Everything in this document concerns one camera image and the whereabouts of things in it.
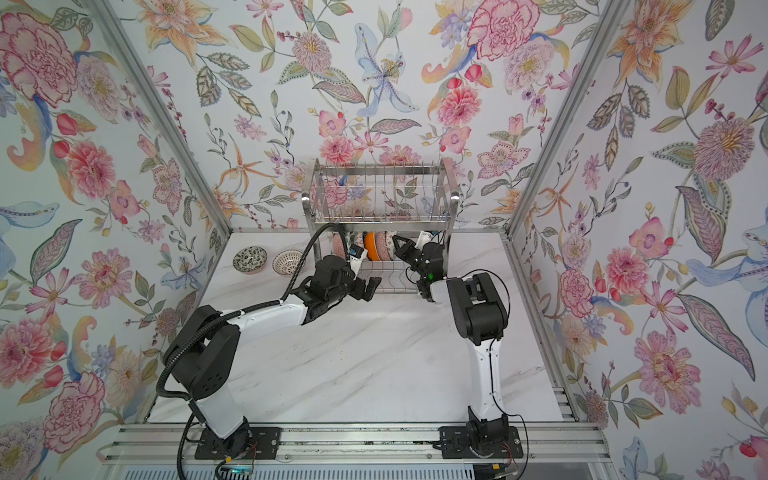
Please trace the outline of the stainless steel dish rack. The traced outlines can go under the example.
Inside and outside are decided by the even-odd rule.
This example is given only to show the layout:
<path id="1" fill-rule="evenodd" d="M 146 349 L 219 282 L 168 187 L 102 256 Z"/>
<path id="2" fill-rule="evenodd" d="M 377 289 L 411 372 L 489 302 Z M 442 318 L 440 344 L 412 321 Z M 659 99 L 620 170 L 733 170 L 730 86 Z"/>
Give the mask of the stainless steel dish rack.
<path id="1" fill-rule="evenodd" d="M 332 253 L 334 233 L 364 247 L 367 232 L 397 232 L 417 242 L 421 231 L 449 248 L 461 203 L 456 169 L 441 159 L 431 165 L 359 164 L 326 166 L 314 161 L 306 170 L 301 204 L 311 233 L 320 234 L 312 247 L 315 259 Z M 385 293 L 419 293 L 418 276 L 401 260 L 360 261 L 364 278 L 381 277 Z"/>

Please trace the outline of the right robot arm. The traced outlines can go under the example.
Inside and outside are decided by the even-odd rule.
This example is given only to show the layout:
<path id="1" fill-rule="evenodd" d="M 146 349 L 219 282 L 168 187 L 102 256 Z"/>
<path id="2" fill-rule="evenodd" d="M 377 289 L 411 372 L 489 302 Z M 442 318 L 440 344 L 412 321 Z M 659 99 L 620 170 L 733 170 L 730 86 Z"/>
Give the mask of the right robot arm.
<path id="1" fill-rule="evenodd" d="M 467 342 L 473 386 L 465 424 L 467 448 L 477 456 L 489 457 L 509 441 L 509 415 L 496 394 L 499 379 L 494 373 L 511 304 L 496 288 L 501 277 L 487 269 L 451 277 L 445 269 L 443 244 L 430 236 L 418 242 L 401 235 L 392 240 L 395 256 L 418 276 L 415 285 L 420 296 L 429 303 L 447 306 L 457 333 Z"/>

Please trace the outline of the pink bowl dark floral inside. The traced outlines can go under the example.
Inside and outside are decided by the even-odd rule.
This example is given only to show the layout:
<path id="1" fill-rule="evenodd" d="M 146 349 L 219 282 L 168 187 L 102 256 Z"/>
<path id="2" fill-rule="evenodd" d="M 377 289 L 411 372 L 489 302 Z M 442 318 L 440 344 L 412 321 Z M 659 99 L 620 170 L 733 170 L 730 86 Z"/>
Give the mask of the pink bowl dark floral inside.
<path id="1" fill-rule="evenodd" d="M 334 233 L 331 240 L 332 253 L 335 256 L 345 257 L 346 237 L 343 234 Z"/>

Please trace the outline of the green geometric patterned bowl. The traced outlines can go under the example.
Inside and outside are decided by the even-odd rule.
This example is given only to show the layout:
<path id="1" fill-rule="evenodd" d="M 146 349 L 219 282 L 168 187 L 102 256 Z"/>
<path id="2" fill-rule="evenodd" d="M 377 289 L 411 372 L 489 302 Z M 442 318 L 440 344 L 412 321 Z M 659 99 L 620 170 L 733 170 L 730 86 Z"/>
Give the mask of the green geometric patterned bowl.
<path id="1" fill-rule="evenodd" d="M 388 254 L 390 256 L 390 259 L 392 261 L 398 260 L 399 257 L 397 255 L 397 251 L 401 243 L 401 241 L 399 240 L 398 233 L 388 232 L 386 234 L 386 242 L 387 242 L 387 249 L 388 249 Z"/>

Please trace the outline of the brown white patterned bowl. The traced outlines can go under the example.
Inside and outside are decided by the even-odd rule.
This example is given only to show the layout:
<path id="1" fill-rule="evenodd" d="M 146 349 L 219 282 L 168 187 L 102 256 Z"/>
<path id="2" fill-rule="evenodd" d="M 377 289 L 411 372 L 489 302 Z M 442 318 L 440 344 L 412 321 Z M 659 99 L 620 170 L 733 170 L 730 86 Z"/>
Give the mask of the brown white patterned bowl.
<path id="1" fill-rule="evenodd" d="M 280 276 L 292 276 L 299 268 L 302 255 L 301 251 L 295 249 L 281 251 L 272 261 L 273 271 Z"/>

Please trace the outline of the black white floral bowl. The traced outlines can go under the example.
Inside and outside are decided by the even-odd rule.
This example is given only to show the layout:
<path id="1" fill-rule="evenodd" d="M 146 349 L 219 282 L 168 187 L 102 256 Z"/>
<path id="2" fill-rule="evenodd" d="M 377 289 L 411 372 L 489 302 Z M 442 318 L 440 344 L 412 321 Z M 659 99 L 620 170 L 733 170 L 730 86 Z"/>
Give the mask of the black white floral bowl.
<path id="1" fill-rule="evenodd" d="M 384 231 L 375 234 L 375 243 L 378 257 L 381 261 L 390 261 L 389 248 L 387 243 L 387 233 Z"/>

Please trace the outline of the dark floral patterned bowl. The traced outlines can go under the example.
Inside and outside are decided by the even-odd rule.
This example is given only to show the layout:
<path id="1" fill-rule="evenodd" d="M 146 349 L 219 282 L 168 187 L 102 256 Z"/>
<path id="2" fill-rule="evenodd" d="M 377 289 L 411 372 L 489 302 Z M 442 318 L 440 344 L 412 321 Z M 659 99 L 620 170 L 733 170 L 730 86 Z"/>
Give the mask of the dark floral patterned bowl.
<path id="1" fill-rule="evenodd" d="M 266 265 L 267 251 L 261 246 L 248 246 L 239 250 L 232 259 L 233 268 L 246 275 L 260 272 Z"/>

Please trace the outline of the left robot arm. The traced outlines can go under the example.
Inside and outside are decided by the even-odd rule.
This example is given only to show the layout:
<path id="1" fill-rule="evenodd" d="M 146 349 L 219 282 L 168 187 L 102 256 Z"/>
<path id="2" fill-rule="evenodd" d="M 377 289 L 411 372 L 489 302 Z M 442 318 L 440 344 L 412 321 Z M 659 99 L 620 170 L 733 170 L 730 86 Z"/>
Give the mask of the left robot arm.
<path id="1" fill-rule="evenodd" d="M 372 300 L 382 279 L 359 277 L 359 267 L 357 260 L 328 255 L 313 275 L 301 282 L 292 278 L 276 300 L 229 312 L 197 308 L 165 353 L 157 395 L 183 400 L 215 438 L 243 443 L 249 422 L 229 389 L 240 344 L 307 325 L 346 298 Z"/>

